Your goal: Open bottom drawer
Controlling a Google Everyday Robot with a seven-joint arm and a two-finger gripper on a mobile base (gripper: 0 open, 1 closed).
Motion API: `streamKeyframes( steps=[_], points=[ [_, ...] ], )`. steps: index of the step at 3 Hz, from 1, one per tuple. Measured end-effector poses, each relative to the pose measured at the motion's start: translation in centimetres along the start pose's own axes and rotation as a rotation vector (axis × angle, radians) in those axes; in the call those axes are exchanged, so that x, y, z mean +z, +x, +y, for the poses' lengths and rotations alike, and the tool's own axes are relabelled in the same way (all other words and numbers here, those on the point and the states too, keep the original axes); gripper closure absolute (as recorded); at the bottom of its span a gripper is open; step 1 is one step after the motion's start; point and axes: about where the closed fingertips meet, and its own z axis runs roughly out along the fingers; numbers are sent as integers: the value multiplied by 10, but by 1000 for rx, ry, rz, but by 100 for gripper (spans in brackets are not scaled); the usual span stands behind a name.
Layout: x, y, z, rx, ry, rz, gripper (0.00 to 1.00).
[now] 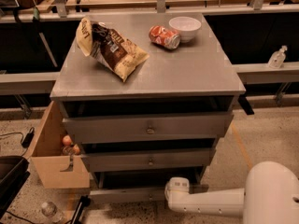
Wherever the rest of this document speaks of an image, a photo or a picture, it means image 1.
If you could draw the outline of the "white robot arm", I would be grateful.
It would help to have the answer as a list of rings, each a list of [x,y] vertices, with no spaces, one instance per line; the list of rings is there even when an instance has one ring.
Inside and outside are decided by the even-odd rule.
[[[188,179],[173,177],[164,195],[176,212],[241,217],[243,224],[299,224],[299,179],[273,161],[253,166],[242,189],[191,194]]]

